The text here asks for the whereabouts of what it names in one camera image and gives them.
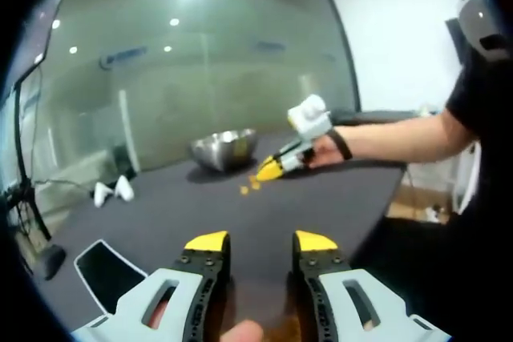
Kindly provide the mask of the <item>person's right hand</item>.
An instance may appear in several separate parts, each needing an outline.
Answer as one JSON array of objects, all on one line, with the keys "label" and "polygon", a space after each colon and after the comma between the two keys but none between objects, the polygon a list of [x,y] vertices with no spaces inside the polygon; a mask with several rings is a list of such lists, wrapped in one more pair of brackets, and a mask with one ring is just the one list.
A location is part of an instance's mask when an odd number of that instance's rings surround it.
[{"label": "person's right hand", "polygon": [[313,142],[313,156],[306,165],[310,169],[315,169],[343,163],[344,160],[336,143],[328,135],[323,135]]}]

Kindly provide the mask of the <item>person's left hand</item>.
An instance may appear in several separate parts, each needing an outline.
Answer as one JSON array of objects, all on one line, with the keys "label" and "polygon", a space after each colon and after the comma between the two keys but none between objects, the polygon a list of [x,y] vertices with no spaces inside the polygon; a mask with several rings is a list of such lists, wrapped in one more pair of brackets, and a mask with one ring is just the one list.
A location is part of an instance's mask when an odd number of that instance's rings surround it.
[{"label": "person's left hand", "polygon": [[220,337],[220,342],[262,342],[263,328],[252,320],[244,320]]}]

